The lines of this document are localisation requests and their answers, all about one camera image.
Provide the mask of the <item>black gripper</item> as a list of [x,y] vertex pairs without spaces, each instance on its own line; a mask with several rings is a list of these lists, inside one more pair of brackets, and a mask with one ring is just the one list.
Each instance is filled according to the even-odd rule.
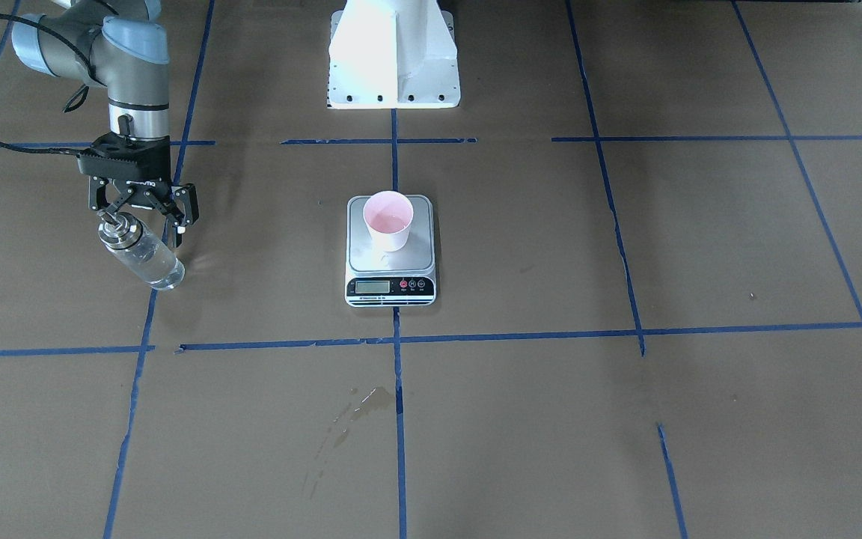
[[[98,139],[130,141],[157,141],[170,137],[140,140],[120,136],[117,133],[107,133]],[[105,177],[89,177],[88,206],[96,213],[100,224],[120,225],[116,212],[123,205],[153,209],[161,214],[174,214],[175,235],[181,237],[188,228],[199,220],[198,195],[192,183],[171,188],[171,178],[166,181],[131,181],[107,180]]]

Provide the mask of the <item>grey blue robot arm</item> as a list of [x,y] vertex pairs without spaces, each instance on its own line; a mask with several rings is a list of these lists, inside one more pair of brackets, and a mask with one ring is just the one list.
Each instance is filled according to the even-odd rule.
[[28,68],[102,88],[109,131],[76,156],[88,205],[155,210],[179,241],[198,219],[194,185],[171,175],[170,52],[158,1],[65,1],[63,13],[24,15],[11,45]]

